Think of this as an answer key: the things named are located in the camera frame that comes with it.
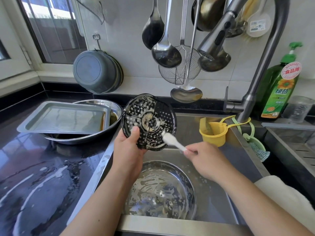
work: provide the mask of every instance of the countertop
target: countertop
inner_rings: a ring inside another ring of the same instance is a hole
[[[24,101],[0,124],[0,235],[59,235],[106,150],[111,136],[76,146],[17,126],[42,102]]]

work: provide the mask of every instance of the white label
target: white label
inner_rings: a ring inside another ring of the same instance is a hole
[[[294,79],[301,73],[302,65],[300,62],[292,62],[287,64],[281,71],[281,76],[284,79]]]
[[[250,22],[250,32],[262,31],[266,29],[266,19]]]

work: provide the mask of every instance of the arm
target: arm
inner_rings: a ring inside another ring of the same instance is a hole
[[[138,149],[139,136],[138,127],[128,139],[120,130],[110,171],[61,236],[114,235],[126,198],[142,169],[146,150]]]
[[[255,236],[314,236],[235,169],[216,146],[202,142],[186,148],[184,154],[196,170],[227,192]]]

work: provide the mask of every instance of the white tile wall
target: white tile wall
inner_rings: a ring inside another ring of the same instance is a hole
[[[169,25],[169,41],[179,45],[182,1],[173,0]],[[186,39],[190,45],[193,25],[191,22],[191,6],[194,0],[189,0]],[[159,0],[159,10],[165,19],[166,0]],[[81,7],[88,48],[98,48],[92,38],[93,33],[101,36],[100,45],[104,51],[113,55],[122,65],[125,74],[123,85],[115,92],[121,94],[141,94],[144,92],[158,96],[169,96],[175,86],[161,78],[158,66],[152,59],[151,51],[142,43],[142,29],[152,11],[152,0],[104,0],[106,22],[100,22],[89,11]],[[315,8],[314,0],[291,0],[289,19],[281,37],[280,43],[272,58],[271,66],[278,64],[282,56],[288,53],[288,45],[293,41],[302,41],[304,47],[297,49],[298,61],[302,63],[301,78],[315,78]],[[274,17],[274,0],[268,0],[265,10],[272,20]],[[206,32],[197,31],[195,46],[197,47]],[[226,68],[215,73],[201,71],[192,85],[203,91],[203,98],[224,98],[225,87],[229,85],[229,99],[241,99],[248,90],[269,33],[260,39],[248,39],[243,36],[227,39],[224,49],[232,57]],[[299,84],[297,92],[304,95],[315,87],[315,81]]]

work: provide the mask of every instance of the forearm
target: forearm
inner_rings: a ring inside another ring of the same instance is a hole
[[[131,187],[124,174],[111,169],[61,236],[114,235]]]
[[[236,169],[217,179],[255,236],[313,235]]]

